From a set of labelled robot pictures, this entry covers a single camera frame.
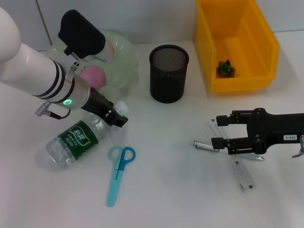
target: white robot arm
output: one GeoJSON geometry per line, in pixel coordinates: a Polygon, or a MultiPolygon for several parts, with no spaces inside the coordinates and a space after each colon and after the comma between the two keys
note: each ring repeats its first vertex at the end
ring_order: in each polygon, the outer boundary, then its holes
{"type": "MultiPolygon", "coordinates": [[[[128,119],[115,111],[112,102],[90,88],[85,80],[74,73],[75,66],[71,66],[65,73],[59,63],[21,43],[16,23],[2,8],[0,8],[0,30],[1,83],[70,110],[85,109],[100,116],[109,125],[121,127],[126,123],[128,119]]],[[[102,54],[94,53],[94,56],[101,56],[104,61],[109,61],[114,53],[109,55],[109,43],[104,45],[106,46],[107,48],[101,49],[102,54]]]]}

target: transparent ruler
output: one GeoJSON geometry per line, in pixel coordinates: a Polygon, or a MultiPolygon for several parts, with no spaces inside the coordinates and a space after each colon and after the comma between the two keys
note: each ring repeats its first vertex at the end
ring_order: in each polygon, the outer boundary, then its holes
{"type": "MultiPolygon", "coordinates": [[[[212,119],[208,123],[212,137],[223,137],[227,139],[227,135],[221,127],[218,126],[216,120],[212,119]]],[[[234,177],[243,192],[256,188],[256,185],[250,176],[248,170],[243,164],[238,154],[228,155],[229,165],[233,171],[234,177]]]]}

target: yellow bin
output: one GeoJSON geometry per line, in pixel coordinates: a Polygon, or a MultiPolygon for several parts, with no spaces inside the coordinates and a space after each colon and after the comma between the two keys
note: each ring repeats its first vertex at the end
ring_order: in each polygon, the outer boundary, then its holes
{"type": "Polygon", "coordinates": [[[196,46],[210,90],[262,89],[276,76],[280,46],[254,0],[197,0],[196,46]],[[217,74],[230,60],[234,78],[217,74]]]}

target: blue scissors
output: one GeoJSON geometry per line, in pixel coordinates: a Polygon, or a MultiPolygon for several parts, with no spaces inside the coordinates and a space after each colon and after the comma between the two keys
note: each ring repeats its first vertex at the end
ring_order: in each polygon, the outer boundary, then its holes
{"type": "Polygon", "coordinates": [[[108,201],[107,201],[108,207],[112,207],[115,205],[118,191],[119,191],[119,186],[120,186],[120,183],[122,182],[122,178],[123,178],[124,167],[126,164],[132,162],[135,159],[135,156],[136,156],[135,150],[132,147],[128,147],[128,146],[125,148],[123,148],[122,146],[114,146],[109,151],[110,160],[113,161],[113,163],[114,163],[114,171],[113,171],[110,191],[109,191],[109,195],[108,195],[108,201]],[[112,153],[115,150],[119,150],[117,158],[114,158],[112,156],[112,153]],[[133,154],[133,157],[130,158],[129,160],[124,159],[126,151],[131,151],[133,154]]]}

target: plastic bottle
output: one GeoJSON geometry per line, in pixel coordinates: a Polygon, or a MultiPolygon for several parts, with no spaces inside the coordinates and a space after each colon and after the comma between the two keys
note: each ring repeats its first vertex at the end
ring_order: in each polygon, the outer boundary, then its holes
{"type": "MultiPolygon", "coordinates": [[[[114,109],[120,115],[128,113],[128,107],[122,101],[115,104],[114,109]]],[[[49,141],[46,148],[52,159],[65,169],[90,148],[103,142],[113,128],[99,116],[90,114],[49,141]]]]}

